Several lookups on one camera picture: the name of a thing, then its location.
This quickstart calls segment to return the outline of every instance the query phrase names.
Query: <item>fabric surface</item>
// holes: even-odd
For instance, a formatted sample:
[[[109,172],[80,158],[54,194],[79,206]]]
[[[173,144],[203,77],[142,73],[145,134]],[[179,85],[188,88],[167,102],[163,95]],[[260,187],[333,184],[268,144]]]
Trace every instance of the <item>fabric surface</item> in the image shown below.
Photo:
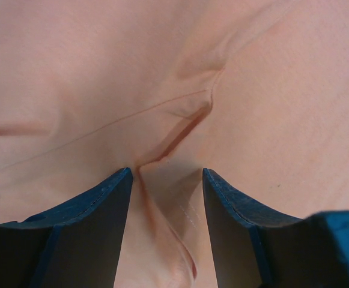
[[[116,288],[217,287],[203,167],[349,209],[349,1],[0,0],[0,223],[126,166]]]

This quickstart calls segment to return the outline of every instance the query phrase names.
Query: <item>black plastic part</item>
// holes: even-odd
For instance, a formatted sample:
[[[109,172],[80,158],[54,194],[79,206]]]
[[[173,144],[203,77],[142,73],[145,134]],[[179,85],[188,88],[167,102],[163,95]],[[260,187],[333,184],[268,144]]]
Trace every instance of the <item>black plastic part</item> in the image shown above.
[[[113,287],[132,182],[123,169],[24,222],[0,224],[0,288]]]
[[[220,288],[349,288],[349,211],[307,219],[275,211],[204,169]]]

